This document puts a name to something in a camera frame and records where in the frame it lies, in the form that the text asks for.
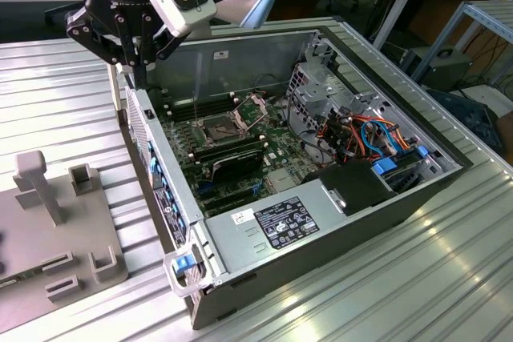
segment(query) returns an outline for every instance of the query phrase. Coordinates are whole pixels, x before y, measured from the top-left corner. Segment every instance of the metal shelf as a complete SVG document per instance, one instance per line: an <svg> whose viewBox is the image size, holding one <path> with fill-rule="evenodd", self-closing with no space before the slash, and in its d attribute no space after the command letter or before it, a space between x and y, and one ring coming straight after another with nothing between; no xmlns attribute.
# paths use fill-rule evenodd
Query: metal shelf
<svg viewBox="0 0 513 342"><path fill-rule="evenodd" d="M465 15L470 16L476 22L493 31L495 34L505 39L509 43L513 43L513 2L508 0L498 1L482 1L482 2L463 2L456 12L452 15L449 22L437 37L431 46L427 55L415 69L411 78L417 82L422 74L425 73L431 61L442 48L445 41L449 38L452 31L458 26ZM513 65L510 60L508 63L494 76L491 80L493 85L504 73Z"/></svg>

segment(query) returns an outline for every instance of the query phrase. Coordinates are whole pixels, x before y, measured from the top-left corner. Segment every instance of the open computer tower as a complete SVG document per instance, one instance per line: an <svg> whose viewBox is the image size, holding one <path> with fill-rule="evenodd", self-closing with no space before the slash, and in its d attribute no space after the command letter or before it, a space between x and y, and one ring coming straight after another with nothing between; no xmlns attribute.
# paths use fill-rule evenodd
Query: open computer tower
<svg viewBox="0 0 513 342"><path fill-rule="evenodd" d="M398 225L471 166L324 27L186 42L147 80L127 88L129 144L196 329Z"/></svg>

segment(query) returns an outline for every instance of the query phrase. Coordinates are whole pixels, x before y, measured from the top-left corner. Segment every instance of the warning label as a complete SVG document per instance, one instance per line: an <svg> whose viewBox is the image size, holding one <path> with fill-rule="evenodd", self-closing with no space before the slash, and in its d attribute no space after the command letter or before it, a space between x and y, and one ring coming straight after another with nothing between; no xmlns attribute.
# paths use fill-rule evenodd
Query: warning label
<svg viewBox="0 0 513 342"><path fill-rule="evenodd" d="M255 212L271 246L280 249L319 231L298 197Z"/></svg>

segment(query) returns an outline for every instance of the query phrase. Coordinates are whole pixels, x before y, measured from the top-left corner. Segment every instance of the aluminum table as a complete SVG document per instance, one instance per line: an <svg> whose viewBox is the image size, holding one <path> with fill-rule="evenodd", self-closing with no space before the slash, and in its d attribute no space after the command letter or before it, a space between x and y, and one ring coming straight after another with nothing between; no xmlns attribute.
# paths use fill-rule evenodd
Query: aluminum table
<svg viewBox="0 0 513 342"><path fill-rule="evenodd" d="M130 277L0 340L511 340L513 169L348 25L319 18L264 28L318 25L369 63L473 169L402 225L193 331L161 267L162 247L115 120L105 65L68 39L2 45L0 188L12 187L14 153L32 148L44 151L50 176L78 163L97 167ZM354 77L349 66L339 71Z"/></svg>

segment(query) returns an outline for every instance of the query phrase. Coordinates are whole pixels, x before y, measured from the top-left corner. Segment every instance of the power supply unit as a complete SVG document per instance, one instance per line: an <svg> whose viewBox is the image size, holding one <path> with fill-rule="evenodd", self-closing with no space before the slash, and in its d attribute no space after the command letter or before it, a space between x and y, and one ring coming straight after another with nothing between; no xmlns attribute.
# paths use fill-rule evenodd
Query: power supply unit
<svg viewBox="0 0 513 342"><path fill-rule="evenodd" d="M401 70L411 76L429 51L429 47L409 49L400 63ZM455 84L461 80L472 65L471 58L452 46L444 46L434 57L418 83L439 91L455 90Z"/></svg>

